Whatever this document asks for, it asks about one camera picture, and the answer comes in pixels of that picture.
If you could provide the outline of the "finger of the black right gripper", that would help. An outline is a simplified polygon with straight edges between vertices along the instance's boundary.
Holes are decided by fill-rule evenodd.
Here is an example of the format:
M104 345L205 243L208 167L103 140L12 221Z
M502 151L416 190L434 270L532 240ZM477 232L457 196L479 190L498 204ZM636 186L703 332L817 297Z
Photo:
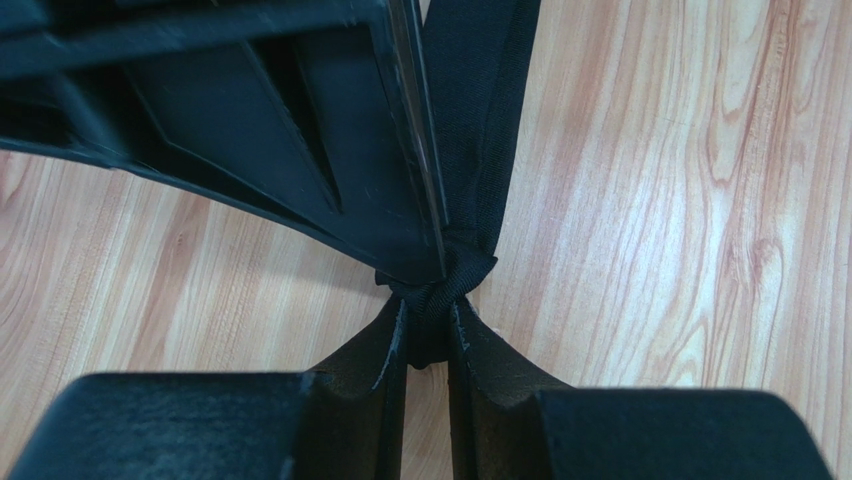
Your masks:
M5 1L1 146L432 283L447 213L421 28L415 1Z

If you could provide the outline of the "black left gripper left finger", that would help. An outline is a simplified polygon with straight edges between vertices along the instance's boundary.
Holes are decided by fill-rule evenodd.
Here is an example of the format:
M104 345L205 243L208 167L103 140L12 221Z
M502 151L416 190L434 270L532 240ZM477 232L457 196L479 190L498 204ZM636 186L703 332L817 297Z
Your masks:
M302 372L101 373L51 404L13 479L396 479L406 309Z

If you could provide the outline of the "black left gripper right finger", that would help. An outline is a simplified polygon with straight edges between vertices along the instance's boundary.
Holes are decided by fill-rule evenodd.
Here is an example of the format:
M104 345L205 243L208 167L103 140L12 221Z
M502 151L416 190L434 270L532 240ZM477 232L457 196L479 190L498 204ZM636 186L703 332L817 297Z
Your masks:
M779 397L719 389L574 388L451 312L452 459L458 479L827 479Z

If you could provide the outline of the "black tie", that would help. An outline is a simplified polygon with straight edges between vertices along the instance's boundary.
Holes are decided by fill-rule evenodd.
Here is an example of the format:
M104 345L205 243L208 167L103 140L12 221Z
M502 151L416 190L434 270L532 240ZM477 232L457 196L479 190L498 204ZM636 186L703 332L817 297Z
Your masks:
M423 53L449 221L446 276L409 285L377 273L407 307L407 362L447 361L453 306L494 268L540 4L433 1Z

